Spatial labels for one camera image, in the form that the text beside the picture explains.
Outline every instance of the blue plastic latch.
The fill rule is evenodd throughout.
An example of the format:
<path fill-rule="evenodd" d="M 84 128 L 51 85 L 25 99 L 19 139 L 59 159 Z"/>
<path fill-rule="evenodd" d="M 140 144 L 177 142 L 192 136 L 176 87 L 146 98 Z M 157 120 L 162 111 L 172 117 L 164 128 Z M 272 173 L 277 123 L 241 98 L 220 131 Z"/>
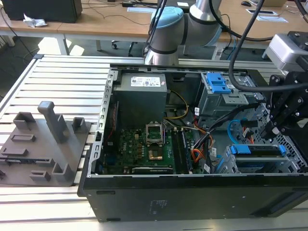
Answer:
<path fill-rule="evenodd" d="M 282 156 L 285 156 L 287 154 L 286 148 L 281 144 L 279 145 L 279 150 L 280 150 Z"/>
<path fill-rule="evenodd" d="M 237 154 L 251 154 L 251 151 L 246 144 L 234 144 L 232 147 L 237 150 Z"/>
<path fill-rule="evenodd" d="M 220 169 L 220 167 L 221 167 L 221 165 L 223 164 L 223 162 L 224 162 L 224 159 L 222 158 L 221 161 L 220 161 L 220 163 L 218 164 L 216 170 L 219 170 L 219 169 Z"/>
<path fill-rule="evenodd" d="M 235 154 L 237 153 L 234 146 L 231 146 L 231 147 L 230 147 L 230 150 L 231 150 L 231 153 L 232 153 L 233 155 L 235 155 Z"/>
<path fill-rule="evenodd" d="M 226 85 L 226 80 L 221 76 L 220 73 L 208 73 L 207 81 L 212 88 L 213 93 L 218 94 L 230 94 L 231 90 Z"/>

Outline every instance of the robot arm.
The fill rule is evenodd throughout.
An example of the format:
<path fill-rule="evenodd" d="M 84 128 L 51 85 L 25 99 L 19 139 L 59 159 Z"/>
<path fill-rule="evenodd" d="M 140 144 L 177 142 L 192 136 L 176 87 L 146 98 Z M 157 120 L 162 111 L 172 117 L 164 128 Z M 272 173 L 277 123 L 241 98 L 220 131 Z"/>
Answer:
<path fill-rule="evenodd" d="M 218 15 L 220 3 L 221 0 L 213 2 Z M 179 45 L 212 45 L 220 33 L 221 27 L 211 13 L 208 0 L 197 0 L 185 14 L 180 8 L 165 7 L 145 56 L 145 64 L 178 65 Z"/>

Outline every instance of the wooden desk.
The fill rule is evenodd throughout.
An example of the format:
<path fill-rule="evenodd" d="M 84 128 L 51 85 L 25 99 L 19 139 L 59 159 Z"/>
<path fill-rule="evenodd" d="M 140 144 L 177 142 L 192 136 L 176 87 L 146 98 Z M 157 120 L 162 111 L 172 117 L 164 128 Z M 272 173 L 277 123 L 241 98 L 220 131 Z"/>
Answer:
<path fill-rule="evenodd" d="M 100 40 L 144 42 L 148 37 L 150 13 L 127 12 L 127 8 L 122 7 L 120 0 L 116 1 L 116 3 L 107 4 L 102 4 L 98 0 L 82 0 L 82 2 L 83 12 L 75 24 L 48 22 L 48 26 L 46 27 L 31 28 L 22 21 L 10 21 L 8 18 L 7 21 L 19 36 L 57 38 L 62 54 L 68 54 L 65 43 L 66 38 L 97 40 L 97 44 L 99 45 Z M 246 9 L 255 9 L 255 6 L 242 6 L 241 2 L 242 0 L 222 0 L 220 6 L 221 13 L 229 15 L 232 30 L 239 34 L 243 33 L 252 16 Z M 288 2 L 287 4 L 295 6 L 293 2 Z M 283 7 L 264 7 L 263 9 L 273 10 L 278 14 L 282 13 L 281 17 L 285 18 L 288 23 L 256 20 L 249 33 L 251 37 L 270 37 L 277 33 L 287 33 L 290 30 L 308 31 L 308 25 L 302 19 L 301 14 L 287 11 L 286 5 Z M 223 20 L 227 25 L 227 17 L 223 16 Z M 13 35 L 1 17 L 0 34 Z M 229 40 L 229 34 L 222 33 L 217 47 L 221 49 Z M 245 42 L 244 47 L 264 48 L 267 44 L 268 42 Z"/>

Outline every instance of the black computer case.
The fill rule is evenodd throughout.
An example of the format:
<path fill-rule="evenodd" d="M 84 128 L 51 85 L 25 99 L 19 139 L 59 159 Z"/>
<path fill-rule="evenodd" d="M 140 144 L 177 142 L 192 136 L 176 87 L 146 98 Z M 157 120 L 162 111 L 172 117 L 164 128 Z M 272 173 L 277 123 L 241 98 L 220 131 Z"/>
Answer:
<path fill-rule="evenodd" d="M 81 0 L 2 0 L 11 20 L 35 19 L 74 23 L 82 12 Z"/>

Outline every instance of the aluminum extrusion table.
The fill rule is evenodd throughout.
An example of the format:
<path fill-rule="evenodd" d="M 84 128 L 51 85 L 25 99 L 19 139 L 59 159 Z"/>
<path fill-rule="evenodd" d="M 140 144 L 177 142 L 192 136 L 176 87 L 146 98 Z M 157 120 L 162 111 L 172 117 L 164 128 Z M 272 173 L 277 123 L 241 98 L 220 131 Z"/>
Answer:
<path fill-rule="evenodd" d="M 141 64 L 141 58 L 45 55 L 32 60 L 0 102 L 0 146 L 5 143 L 20 111 L 37 111 L 51 100 L 65 119 L 83 116 L 92 123 L 75 184 L 72 187 L 0 187 L 0 230 L 181 231 L 181 230 L 308 230 L 308 202 L 278 218 L 99 223 L 86 198 L 77 196 L 86 150 L 93 142 L 110 63 Z M 228 61 L 180 60 L 181 65 L 228 67 Z M 257 69 L 268 80 L 279 73 L 272 63 L 236 62 L 236 68 Z"/>

